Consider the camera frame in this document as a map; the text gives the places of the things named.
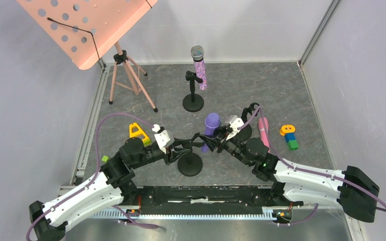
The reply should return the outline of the purple toy microphone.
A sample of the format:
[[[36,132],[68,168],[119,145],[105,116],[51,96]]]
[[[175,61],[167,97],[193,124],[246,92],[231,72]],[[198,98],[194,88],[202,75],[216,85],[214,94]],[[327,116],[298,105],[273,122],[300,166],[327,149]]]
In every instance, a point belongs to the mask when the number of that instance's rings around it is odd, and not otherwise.
[[[208,114],[208,116],[205,119],[205,131],[204,135],[211,136],[213,135],[216,128],[218,128],[221,124],[220,116],[213,112]]]

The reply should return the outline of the pink toy microphone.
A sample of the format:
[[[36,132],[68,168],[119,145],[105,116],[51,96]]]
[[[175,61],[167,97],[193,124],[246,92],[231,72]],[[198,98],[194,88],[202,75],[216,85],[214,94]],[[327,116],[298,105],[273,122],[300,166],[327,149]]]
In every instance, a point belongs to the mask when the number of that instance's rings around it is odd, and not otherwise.
[[[267,118],[260,118],[258,120],[258,129],[260,132],[260,139],[263,142],[265,146],[270,148],[269,140],[268,140],[268,129],[269,129],[269,124]]]

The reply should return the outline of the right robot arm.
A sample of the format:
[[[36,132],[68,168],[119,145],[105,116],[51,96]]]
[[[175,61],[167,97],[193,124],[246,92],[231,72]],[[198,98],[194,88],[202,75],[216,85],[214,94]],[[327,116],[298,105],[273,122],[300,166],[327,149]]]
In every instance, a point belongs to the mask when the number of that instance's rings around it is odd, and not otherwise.
[[[273,182],[270,199],[277,205],[317,203],[340,208],[362,222],[375,220],[379,186],[357,167],[321,169],[280,159],[269,153],[260,138],[241,142],[225,129],[214,136],[199,137],[211,151],[226,151],[244,165],[253,167],[252,173],[258,179]]]

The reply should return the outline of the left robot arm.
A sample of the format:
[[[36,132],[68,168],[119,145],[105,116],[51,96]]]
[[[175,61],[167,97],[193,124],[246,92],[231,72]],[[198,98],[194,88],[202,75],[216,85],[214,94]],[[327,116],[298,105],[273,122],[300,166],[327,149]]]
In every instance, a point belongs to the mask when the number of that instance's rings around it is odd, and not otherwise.
[[[138,198],[134,169],[160,160],[169,165],[203,145],[192,139],[169,139],[145,146],[140,138],[127,139],[87,180],[54,200],[31,203],[26,240],[31,239],[31,232],[38,240],[62,240],[67,231],[93,214],[122,202],[133,204]]]

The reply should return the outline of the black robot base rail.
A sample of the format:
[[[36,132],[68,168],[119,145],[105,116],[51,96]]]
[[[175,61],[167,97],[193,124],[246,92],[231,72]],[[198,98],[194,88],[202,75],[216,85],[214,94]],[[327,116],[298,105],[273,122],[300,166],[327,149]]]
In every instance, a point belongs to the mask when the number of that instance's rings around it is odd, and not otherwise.
[[[263,207],[302,206],[270,186],[140,186],[120,203],[139,206],[142,215],[260,214]]]

